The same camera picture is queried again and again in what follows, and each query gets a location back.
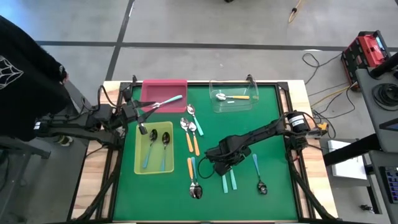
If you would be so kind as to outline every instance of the black jacket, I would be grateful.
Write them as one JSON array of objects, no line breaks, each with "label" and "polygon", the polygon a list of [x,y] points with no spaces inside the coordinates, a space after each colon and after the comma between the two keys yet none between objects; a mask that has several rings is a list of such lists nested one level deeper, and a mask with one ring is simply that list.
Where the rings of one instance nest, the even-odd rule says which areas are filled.
[{"label": "black jacket", "polygon": [[0,16],[0,136],[35,138],[35,120],[70,102],[65,68],[15,24]]}]

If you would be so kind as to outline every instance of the pink tray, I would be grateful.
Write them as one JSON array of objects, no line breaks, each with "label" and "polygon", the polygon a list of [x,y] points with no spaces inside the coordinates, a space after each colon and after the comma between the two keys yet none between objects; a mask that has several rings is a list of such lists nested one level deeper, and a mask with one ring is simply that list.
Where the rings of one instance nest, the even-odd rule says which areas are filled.
[{"label": "pink tray", "polygon": [[[187,86],[186,80],[144,80],[141,88],[141,101],[161,103],[171,97],[182,95],[182,99],[166,103],[155,113],[184,113],[187,110]],[[151,109],[151,106],[142,108],[145,112]]]}]

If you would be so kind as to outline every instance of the yellow tray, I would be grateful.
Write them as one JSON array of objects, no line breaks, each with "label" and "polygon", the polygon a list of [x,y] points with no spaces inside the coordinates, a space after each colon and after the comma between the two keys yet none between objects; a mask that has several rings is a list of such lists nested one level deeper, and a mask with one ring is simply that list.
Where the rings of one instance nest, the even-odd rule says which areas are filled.
[{"label": "yellow tray", "polygon": [[[136,174],[164,174],[173,172],[174,170],[174,140],[173,140],[173,123],[167,122],[156,122],[146,123],[148,134],[142,135],[139,132],[138,125],[136,127],[136,155],[134,158],[134,172]],[[157,139],[152,145],[150,150],[150,132],[156,129]],[[165,132],[170,134],[170,142],[164,149],[162,142],[162,136]],[[150,150],[148,162],[146,168],[144,163],[147,154]],[[162,171],[162,160],[165,158],[164,171]]]}]

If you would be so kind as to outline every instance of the gray floor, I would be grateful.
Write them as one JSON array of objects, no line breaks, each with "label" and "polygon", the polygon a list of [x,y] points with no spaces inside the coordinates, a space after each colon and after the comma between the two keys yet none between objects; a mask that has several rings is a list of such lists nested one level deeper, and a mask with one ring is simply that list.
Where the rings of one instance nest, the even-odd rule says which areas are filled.
[{"label": "gray floor", "polygon": [[[230,4],[223,0],[135,0],[131,11],[127,9],[129,3],[131,0],[3,0],[0,14],[44,44],[44,49],[64,64],[70,80],[92,104],[96,103],[98,85],[107,76],[112,80],[130,80],[132,75],[141,80],[227,80],[242,79],[250,73],[258,80],[307,80],[313,68],[304,64],[301,57],[311,47],[301,46],[342,49],[359,31],[379,29],[389,47],[398,47],[398,6],[394,0],[308,0],[289,25],[287,18],[296,4],[293,0],[235,0]],[[119,32],[123,20],[128,22],[125,35]],[[268,47],[121,47],[121,41]],[[311,53],[325,62],[339,51]],[[315,93],[344,82],[340,61],[334,60],[319,69],[307,85],[307,92]],[[310,101],[314,103],[339,88],[311,96]],[[349,95],[356,110],[332,120],[337,137],[365,137],[374,131],[364,101],[359,93]],[[316,108],[321,110],[327,103],[328,100]],[[350,109],[342,95],[325,115]],[[49,161],[31,162],[25,175],[28,186],[20,189],[17,204],[26,205],[19,207],[19,213],[28,217],[28,223],[60,222],[68,213],[85,147],[78,143],[68,149],[52,146],[51,150]],[[61,184],[60,178],[67,184]],[[360,204],[370,204],[366,188],[334,188],[333,195],[340,218],[387,223],[385,212],[372,215],[358,208]]]}]

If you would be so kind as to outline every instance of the green mat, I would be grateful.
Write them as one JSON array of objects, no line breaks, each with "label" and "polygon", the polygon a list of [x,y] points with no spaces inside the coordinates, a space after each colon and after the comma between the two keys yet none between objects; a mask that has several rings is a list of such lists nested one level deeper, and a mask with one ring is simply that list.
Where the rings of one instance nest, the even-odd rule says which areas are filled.
[{"label": "green mat", "polygon": [[[140,88],[134,89],[134,98],[140,98]],[[268,124],[279,117],[273,86],[259,86],[259,102],[252,110],[232,113],[214,113],[210,104],[208,86],[188,86],[188,103],[196,108],[197,119],[204,136],[198,136],[201,156],[215,147],[220,139],[231,134],[244,134]],[[251,156],[233,167],[238,186],[232,190],[227,176],[227,194],[223,192],[221,177],[199,178],[203,187],[202,199],[189,195],[190,178],[187,158],[189,153],[180,118],[193,121],[185,114],[153,114],[148,122],[171,121],[174,126],[174,171],[169,174],[137,175],[134,173],[134,146],[136,123],[129,126],[124,147],[121,176],[114,211],[115,221],[217,221],[217,220],[296,220],[294,195],[285,148],[281,136],[252,145],[256,153],[262,181],[268,187],[267,195],[257,192],[257,174]],[[202,162],[201,173],[208,175],[212,166]]]}]

